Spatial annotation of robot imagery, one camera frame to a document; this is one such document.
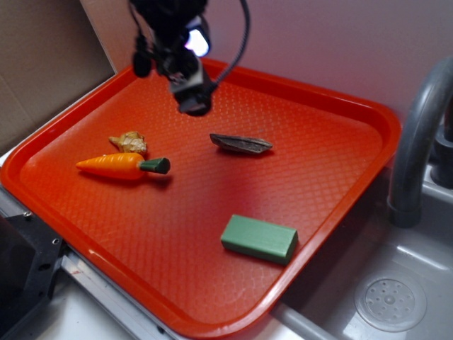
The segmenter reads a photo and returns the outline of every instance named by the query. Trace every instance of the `light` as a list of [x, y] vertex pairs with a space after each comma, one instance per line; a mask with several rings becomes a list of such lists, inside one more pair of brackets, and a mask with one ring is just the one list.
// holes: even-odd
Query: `light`
[[210, 28], [203, 16], [195, 17], [186, 28], [189, 31], [189, 38], [185, 48], [192, 50], [197, 57], [204, 57], [210, 51]]
[[192, 50], [197, 57], [204, 57], [210, 51], [210, 44], [198, 29], [193, 29], [189, 32], [185, 48]]

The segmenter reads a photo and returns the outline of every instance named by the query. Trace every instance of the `tray rim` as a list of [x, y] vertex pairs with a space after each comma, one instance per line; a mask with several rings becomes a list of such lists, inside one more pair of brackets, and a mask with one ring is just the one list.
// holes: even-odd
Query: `tray rim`
[[[203, 64], [211, 77], [215, 77], [220, 73], [225, 65], [223, 62], [210, 59], [204, 59]], [[66, 222], [64, 217], [60, 216], [58, 212], [55, 212], [55, 214], [49, 213], [46, 204], [41, 202], [39, 197], [28, 192], [26, 186], [18, 179], [21, 168], [32, 155], [39, 152], [40, 148], [51, 143], [68, 128], [77, 124], [94, 108], [97, 108], [136, 80], [137, 78], [133, 74], [131, 67], [124, 69], [24, 140], [12, 151], [4, 162], [4, 165], [0, 168], [0, 182], [4, 185], [5, 189], [10, 191], [15, 197], [20, 198], [25, 206], [33, 207], [34, 213], [39, 215], [49, 225], [62, 225], [63, 222]], [[394, 113], [386, 106], [373, 101], [243, 67], [237, 67], [225, 79], [225, 82], [296, 103], [302, 103], [368, 124], [381, 135], [382, 148], [377, 157], [369, 164], [361, 176], [358, 177], [345, 197], [303, 246], [302, 250], [285, 267], [279, 278], [275, 281], [275, 284], [270, 287], [263, 298], [245, 315], [238, 316], [236, 319], [230, 320], [230, 322], [203, 324], [196, 320], [188, 320], [187, 316], [182, 318], [180, 313], [168, 307], [172, 305], [171, 302], [164, 297], [157, 296], [159, 292], [150, 293], [149, 290], [144, 289], [144, 286], [147, 284], [139, 276], [135, 276], [134, 279], [143, 282], [143, 284], [140, 286], [136, 285], [134, 287], [135, 291], [131, 294], [125, 288], [130, 286], [131, 281], [130, 275], [125, 274], [127, 269], [123, 268], [124, 266], [119, 261], [113, 259], [112, 256], [109, 256], [109, 254], [103, 254], [103, 250], [99, 249], [99, 246], [98, 248], [94, 247], [91, 254], [84, 254], [94, 266], [102, 262], [103, 268], [105, 268], [104, 274], [111, 277], [120, 287], [131, 294], [132, 297], [137, 298], [137, 296], [140, 296], [141, 299], [139, 301], [148, 310], [150, 310], [150, 305], [155, 306], [156, 303], [164, 303], [164, 305], [159, 306], [157, 311], [150, 310], [150, 312], [154, 313], [159, 319], [162, 319], [175, 332], [195, 338], [216, 338], [230, 335], [255, 324], [261, 319], [277, 302], [277, 299], [280, 298], [286, 287], [306, 266], [309, 259], [333, 232], [336, 225], [349, 209], [351, 209], [368, 185], [371, 184], [374, 178], [386, 166], [396, 150], [401, 133], [401, 124]], [[66, 229], [62, 236], [65, 239], [72, 240], [70, 244], [75, 249], [85, 245], [83, 240], [80, 240], [80, 237], [70, 229]]]

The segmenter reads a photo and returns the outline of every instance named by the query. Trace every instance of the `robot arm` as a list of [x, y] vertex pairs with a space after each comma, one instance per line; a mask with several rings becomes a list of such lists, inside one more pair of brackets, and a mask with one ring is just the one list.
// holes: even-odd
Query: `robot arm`
[[[179, 111], [188, 115], [205, 115], [211, 109], [211, 94], [236, 66], [245, 50], [250, 28], [250, 13], [246, 0], [240, 0], [245, 16], [245, 29], [239, 52], [233, 62], [212, 81], [201, 61], [185, 44], [189, 38], [188, 26], [202, 17], [207, 0], [130, 0], [131, 14], [137, 24], [137, 51], [134, 72], [146, 77], [154, 61], [158, 74], [170, 81], [170, 92], [179, 104]], [[149, 50], [147, 39], [135, 17], [140, 14], [153, 30], [154, 41]]]

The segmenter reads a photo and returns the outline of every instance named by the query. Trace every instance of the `green block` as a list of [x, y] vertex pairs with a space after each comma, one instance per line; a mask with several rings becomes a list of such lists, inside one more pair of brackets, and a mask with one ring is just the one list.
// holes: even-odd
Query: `green block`
[[297, 230], [233, 215], [221, 237], [224, 248], [279, 264], [288, 264]]

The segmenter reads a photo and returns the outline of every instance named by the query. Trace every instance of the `white wall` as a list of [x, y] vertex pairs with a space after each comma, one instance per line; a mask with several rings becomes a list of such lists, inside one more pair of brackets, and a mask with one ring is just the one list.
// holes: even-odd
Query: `white wall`
[[[135, 30], [126, 1], [81, 1], [116, 68], [127, 66]], [[248, 3], [252, 32], [242, 66], [383, 103], [401, 120], [430, 68], [453, 54], [451, 0]], [[210, 57], [229, 61], [243, 28], [239, 0], [210, 0], [206, 17]]]

